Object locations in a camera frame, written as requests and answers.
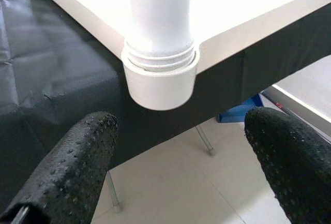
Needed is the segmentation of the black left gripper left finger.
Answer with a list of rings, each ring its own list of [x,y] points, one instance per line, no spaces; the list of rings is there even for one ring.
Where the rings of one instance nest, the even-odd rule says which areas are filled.
[[[73,125],[1,214],[1,223],[90,223],[118,138],[117,118],[95,112]]]

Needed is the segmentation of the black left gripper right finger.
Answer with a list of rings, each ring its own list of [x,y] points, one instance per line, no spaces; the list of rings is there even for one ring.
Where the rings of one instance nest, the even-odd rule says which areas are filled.
[[[272,108],[245,115],[245,137],[291,223],[330,223],[330,143]]]

